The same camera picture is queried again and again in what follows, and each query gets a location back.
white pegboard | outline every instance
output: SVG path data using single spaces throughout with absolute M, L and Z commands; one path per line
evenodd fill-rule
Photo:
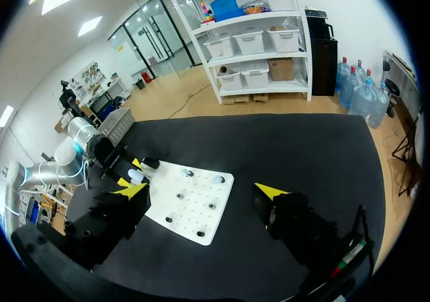
M 184 169 L 192 171 L 193 176 L 187 177 Z M 217 176 L 225 182 L 214 183 Z M 228 173 L 160 161 L 160 167 L 150 178 L 151 207 L 145 215 L 180 236 L 204 246 L 210 245 L 233 181 L 233 176 Z

black appliance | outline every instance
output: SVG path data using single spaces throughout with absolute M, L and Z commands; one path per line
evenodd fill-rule
M 325 23 L 327 14 L 305 10 L 312 46 L 312 95 L 333 96 L 337 74 L 337 40 L 332 25 Z

glass door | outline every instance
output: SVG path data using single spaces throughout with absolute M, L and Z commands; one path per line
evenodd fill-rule
M 187 70 L 193 66 L 191 54 L 179 37 L 163 2 L 161 0 L 150 0 L 141 10 L 161 43 L 161 50 L 168 55 L 177 75 L 183 77 Z
M 128 18 L 124 26 L 155 76 L 161 77 L 174 72 L 175 69 L 169 62 L 168 50 L 142 10 Z
M 147 71 L 150 77 L 154 76 L 148 69 L 145 59 L 142 59 L 140 56 L 139 49 L 134 45 L 124 27 L 119 27 L 108 41 L 121 63 L 128 69 L 128 73 L 134 81 L 142 78 L 140 75 L 142 71 Z

chair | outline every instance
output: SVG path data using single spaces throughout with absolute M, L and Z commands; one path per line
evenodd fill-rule
M 382 61 L 382 82 L 385 82 L 385 85 L 387 86 L 387 89 L 390 91 L 390 104 L 387 108 L 387 115 L 389 117 L 396 116 L 394 112 L 393 105 L 397 104 L 398 99 L 400 98 L 400 89 L 397 87 L 397 85 L 391 81 L 390 79 L 387 79 L 387 73 L 390 71 L 391 66 L 390 63 L 386 60 Z

gray crate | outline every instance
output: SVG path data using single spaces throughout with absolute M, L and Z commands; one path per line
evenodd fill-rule
M 117 146 L 133 123 L 134 117 L 129 108 L 116 109 L 100 125 L 99 131 L 109 138 L 114 146 Z

